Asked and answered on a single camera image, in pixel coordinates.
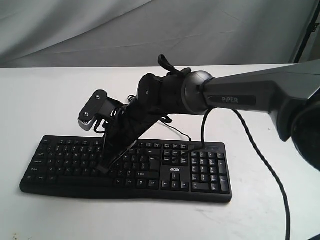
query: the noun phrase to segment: robotic arm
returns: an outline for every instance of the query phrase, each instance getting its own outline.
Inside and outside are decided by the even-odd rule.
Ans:
[[[106,173],[137,139],[168,114],[204,115],[209,109],[265,112],[282,141],[290,137],[302,157],[320,171],[320,60],[214,78],[208,72],[175,69],[164,55],[167,76],[151,73],[139,82],[127,105],[97,90],[79,114],[79,125],[103,133]],[[102,124],[105,131],[97,129]]]

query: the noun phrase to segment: white tabletop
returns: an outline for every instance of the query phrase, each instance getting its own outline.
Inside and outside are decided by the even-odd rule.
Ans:
[[[214,77],[279,65],[195,66]],[[0,68],[0,239],[171,240],[284,239],[279,187],[230,110],[209,115],[205,140],[226,146],[233,198],[228,204],[169,200],[89,200],[22,193],[19,183],[44,135],[96,136],[79,126],[79,111],[97,89],[124,102],[147,73],[159,67]],[[267,114],[242,112],[261,152],[278,173],[291,210],[291,239],[320,232],[320,172],[292,141],[278,138]],[[200,140],[202,116],[174,115],[173,126]],[[142,138],[186,140],[155,124]]]

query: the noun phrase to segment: keyboard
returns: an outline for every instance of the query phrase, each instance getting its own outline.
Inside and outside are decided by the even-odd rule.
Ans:
[[[139,139],[107,174],[102,138],[44,136],[19,185],[24,193],[84,199],[167,199],[226,203],[232,198],[225,145]]]

